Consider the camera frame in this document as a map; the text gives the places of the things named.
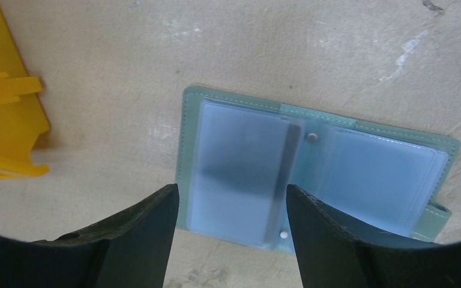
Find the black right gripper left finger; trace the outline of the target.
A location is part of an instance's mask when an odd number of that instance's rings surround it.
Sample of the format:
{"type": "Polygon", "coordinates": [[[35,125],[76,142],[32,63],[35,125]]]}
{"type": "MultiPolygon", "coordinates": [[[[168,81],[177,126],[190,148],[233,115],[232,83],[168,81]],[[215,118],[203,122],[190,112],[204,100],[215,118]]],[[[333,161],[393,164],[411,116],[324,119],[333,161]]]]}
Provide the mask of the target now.
{"type": "Polygon", "coordinates": [[[0,287],[162,287],[178,208],[169,184],[53,241],[0,235],[0,287]]]}

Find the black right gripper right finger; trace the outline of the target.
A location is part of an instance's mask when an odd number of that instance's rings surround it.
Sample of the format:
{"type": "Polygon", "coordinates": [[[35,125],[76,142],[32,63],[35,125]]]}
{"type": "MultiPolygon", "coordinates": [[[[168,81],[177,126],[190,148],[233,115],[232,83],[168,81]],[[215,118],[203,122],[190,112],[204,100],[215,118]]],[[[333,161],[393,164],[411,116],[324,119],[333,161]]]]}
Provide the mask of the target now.
{"type": "Polygon", "coordinates": [[[304,287],[461,287],[461,241],[387,232],[292,184],[286,207],[304,287]]]}

